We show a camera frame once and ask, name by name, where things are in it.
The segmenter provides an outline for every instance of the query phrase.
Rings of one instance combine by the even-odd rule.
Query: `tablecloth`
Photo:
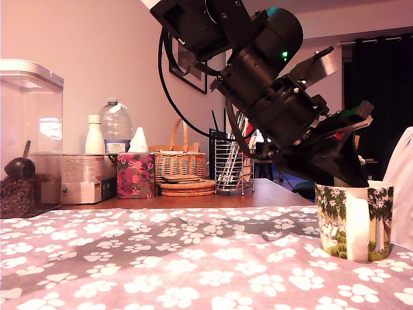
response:
[[[411,309],[413,253],[320,248],[315,207],[57,210],[1,220],[1,308]]]

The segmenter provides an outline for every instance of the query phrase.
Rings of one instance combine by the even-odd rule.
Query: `floral tissue box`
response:
[[[155,154],[119,153],[117,199],[155,196]]]

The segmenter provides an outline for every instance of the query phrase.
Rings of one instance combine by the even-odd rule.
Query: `tree pattern mug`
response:
[[[356,261],[390,254],[394,187],[369,181],[368,188],[316,185],[321,242],[332,256]]]

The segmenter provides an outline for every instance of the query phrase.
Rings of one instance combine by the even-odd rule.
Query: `ceiling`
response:
[[[243,0],[250,14],[255,11],[264,10],[273,6],[285,8],[293,14],[307,13],[332,8],[343,8],[345,6],[371,5],[393,0]]]

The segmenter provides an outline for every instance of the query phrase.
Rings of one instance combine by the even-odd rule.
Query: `wooden table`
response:
[[[166,197],[158,196],[151,199],[116,198],[93,205],[64,205],[61,209],[182,209],[182,208],[240,208],[240,207],[288,207],[293,205],[314,205],[268,179],[256,179],[255,192],[218,193],[203,197]]]

